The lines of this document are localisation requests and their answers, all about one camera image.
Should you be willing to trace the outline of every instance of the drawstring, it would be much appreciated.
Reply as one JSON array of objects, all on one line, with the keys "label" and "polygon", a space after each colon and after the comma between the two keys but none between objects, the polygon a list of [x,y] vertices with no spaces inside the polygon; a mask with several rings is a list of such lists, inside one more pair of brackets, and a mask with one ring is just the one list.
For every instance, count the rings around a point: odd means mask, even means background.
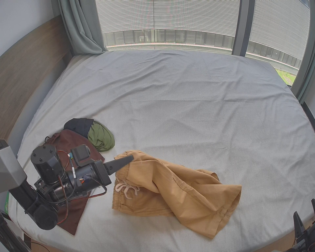
[{"label": "drawstring", "polygon": [[138,191],[140,191],[140,188],[138,187],[138,186],[131,186],[131,185],[128,185],[128,183],[125,181],[125,180],[122,180],[122,182],[120,182],[119,184],[117,184],[116,185],[116,187],[115,187],[115,190],[117,191],[117,192],[119,192],[123,187],[126,187],[125,188],[125,190],[124,190],[124,194],[125,194],[125,197],[127,198],[127,199],[132,199],[132,198],[130,198],[130,197],[128,197],[127,196],[127,192],[128,192],[128,190],[129,190],[129,188],[132,188],[132,189],[134,189],[135,190],[135,195],[136,196],[138,196]]}]

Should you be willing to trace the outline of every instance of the grass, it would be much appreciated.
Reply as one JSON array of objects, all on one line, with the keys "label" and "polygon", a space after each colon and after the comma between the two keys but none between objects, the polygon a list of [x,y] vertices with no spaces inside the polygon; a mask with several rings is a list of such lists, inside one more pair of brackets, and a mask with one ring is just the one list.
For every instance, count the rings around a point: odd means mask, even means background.
[{"label": "grass", "polygon": [[283,81],[287,84],[287,85],[290,85],[292,86],[292,83],[294,82],[296,76],[295,75],[292,75],[286,71],[282,71],[282,70],[278,70],[276,69],[277,73],[280,75],[280,77],[283,79]]}]

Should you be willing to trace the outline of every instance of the bed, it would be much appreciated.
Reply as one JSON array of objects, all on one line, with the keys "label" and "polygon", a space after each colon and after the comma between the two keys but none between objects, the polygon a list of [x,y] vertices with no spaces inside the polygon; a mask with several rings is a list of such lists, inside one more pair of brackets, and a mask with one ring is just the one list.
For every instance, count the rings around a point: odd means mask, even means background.
[{"label": "bed", "polygon": [[31,185],[38,179],[31,151],[74,117],[94,118],[114,134],[106,161],[139,149],[214,171],[223,184],[241,184],[242,195],[213,240],[175,217],[111,209],[113,184],[89,199],[75,236],[60,227],[40,230],[10,196],[10,218],[44,244],[63,251],[254,251],[290,233],[295,211],[303,221],[314,215],[315,134],[269,63],[186,50],[75,56],[24,134],[18,161]]}]

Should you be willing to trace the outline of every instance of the gray curtain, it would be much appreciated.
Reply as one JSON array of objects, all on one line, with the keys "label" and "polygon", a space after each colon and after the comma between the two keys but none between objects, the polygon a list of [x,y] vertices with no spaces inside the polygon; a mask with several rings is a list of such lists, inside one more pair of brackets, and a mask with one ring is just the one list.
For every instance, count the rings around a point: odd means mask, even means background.
[{"label": "gray curtain", "polygon": [[303,104],[308,90],[315,81],[315,0],[310,0],[310,31],[300,70],[291,88],[292,93]]},{"label": "gray curtain", "polygon": [[62,20],[74,54],[101,54],[108,51],[94,0],[58,0]]}]

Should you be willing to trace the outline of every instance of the headboard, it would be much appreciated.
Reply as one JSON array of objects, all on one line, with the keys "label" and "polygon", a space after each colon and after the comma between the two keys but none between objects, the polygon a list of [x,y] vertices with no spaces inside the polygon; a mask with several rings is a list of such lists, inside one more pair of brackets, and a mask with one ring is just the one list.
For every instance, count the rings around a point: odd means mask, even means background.
[{"label": "headboard", "polygon": [[24,134],[26,128],[16,125],[19,116],[70,49],[62,18],[57,16],[21,38],[0,57],[0,138],[8,141],[17,132],[13,128]]}]

